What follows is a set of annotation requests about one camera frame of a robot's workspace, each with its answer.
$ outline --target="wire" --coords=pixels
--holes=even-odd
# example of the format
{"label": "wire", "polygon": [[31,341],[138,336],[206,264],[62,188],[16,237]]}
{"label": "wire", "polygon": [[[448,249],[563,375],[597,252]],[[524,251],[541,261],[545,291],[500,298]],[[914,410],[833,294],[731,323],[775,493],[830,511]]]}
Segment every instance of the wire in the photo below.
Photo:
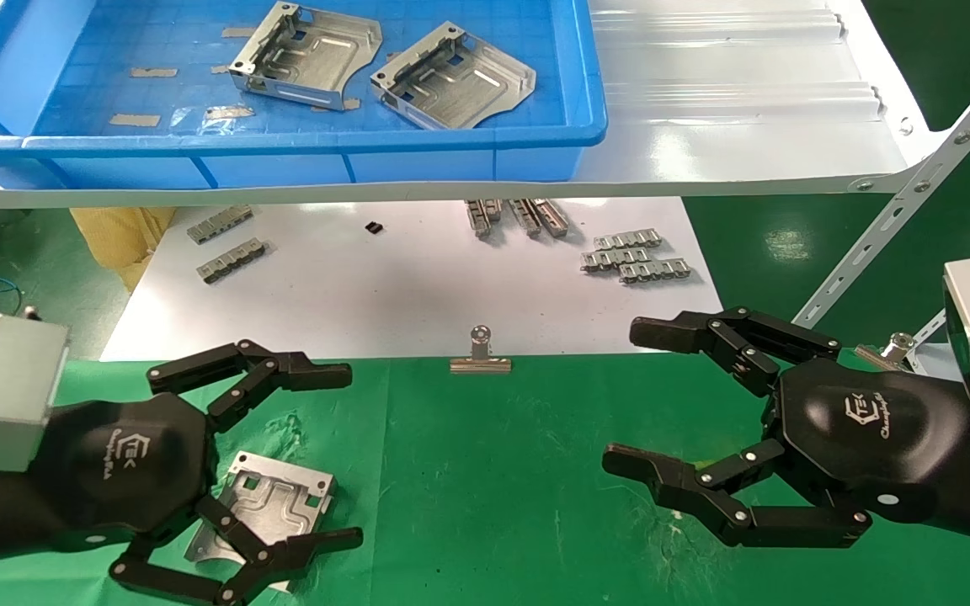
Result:
{"label": "wire", "polygon": [[12,283],[12,281],[10,281],[10,280],[0,279],[0,284],[6,284],[7,285],[7,288],[0,288],[0,293],[1,292],[13,292],[13,291],[16,291],[17,292],[17,306],[14,307],[13,315],[17,314],[17,311],[20,311],[20,304],[22,304],[22,300],[24,298],[24,293],[22,293],[22,291],[20,291],[20,287],[18,287],[15,283]]}

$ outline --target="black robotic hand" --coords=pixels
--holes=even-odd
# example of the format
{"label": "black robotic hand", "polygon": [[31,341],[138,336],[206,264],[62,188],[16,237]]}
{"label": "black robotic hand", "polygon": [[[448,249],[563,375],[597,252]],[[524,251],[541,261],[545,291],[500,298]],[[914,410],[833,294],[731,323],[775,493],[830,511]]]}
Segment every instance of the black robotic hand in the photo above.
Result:
{"label": "black robotic hand", "polygon": [[[246,372],[207,414],[179,396]],[[147,371],[155,396],[55,407],[24,472],[0,472],[0,559],[37,551],[130,547],[111,564],[132,591],[186,603],[243,605],[267,584],[304,577],[317,553],[353,549],[361,529],[264,541],[211,495],[216,433],[232,428],[278,388],[336,389],[347,364],[313,364],[304,353],[272,353],[250,341],[223,345]],[[246,564],[227,582],[147,563],[153,550],[202,518]]]}
{"label": "black robotic hand", "polygon": [[[605,471],[649,486],[725,545],[850,547],[871,513],[970,534],[970,399],[963,384],[836,362],[839,343],[743,307],[636,318],[644,348],[705,353],[770,396],[762,441],[704,469],[610,444]],[[795,364],[781,372],[767,354]],[[735,492],[776,473],[813,507],[747,507]]]}

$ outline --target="green floor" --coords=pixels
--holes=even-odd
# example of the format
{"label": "green floor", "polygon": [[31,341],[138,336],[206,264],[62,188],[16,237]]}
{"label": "green floor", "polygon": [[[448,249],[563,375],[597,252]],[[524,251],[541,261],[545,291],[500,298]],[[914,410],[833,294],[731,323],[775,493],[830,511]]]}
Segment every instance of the green floor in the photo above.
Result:
{"label": "green floor", "polygon": [[[933,128],[970,103],[970,3],[867,0],[867,11]],[[881,194],[687,199],[725,306],[792,318],[874,215]],[[844,343],[913,331],[940,308],[941,264],[970,257],[970,155],[819,323]],[[64,210],[0,211],[0,276],[47,318],[73,326],[74,356],[97,357],[125,304]],[[0,295],[11,308],[12,295]]]}

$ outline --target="yellow cloth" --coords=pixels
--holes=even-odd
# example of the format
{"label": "yellow cloth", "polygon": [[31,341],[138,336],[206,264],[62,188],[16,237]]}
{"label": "yellow cloth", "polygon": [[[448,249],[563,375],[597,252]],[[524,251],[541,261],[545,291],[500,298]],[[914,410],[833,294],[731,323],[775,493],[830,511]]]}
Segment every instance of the yellow cloth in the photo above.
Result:
{"label": "yellow cloth", "polygon": [[70,214],[88,250],[104,268],[118,272],[127,291],[134,291],[145,273],[174,208],[71,208]]}

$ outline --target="metal rack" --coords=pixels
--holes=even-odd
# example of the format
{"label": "metal rack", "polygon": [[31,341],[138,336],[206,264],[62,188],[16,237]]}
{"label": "metal rack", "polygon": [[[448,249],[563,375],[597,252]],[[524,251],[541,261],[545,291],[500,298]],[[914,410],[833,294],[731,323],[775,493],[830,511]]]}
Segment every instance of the metal rack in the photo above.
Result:
{"label": "metal rack", "polygon": [[[589,0],[610,127],[569,183],[355,183],[253,202],[884,192],[815,325],[970,151],[929,130],[861,0]],[[0,208],[236,204],[241,189],[0,191]]]}

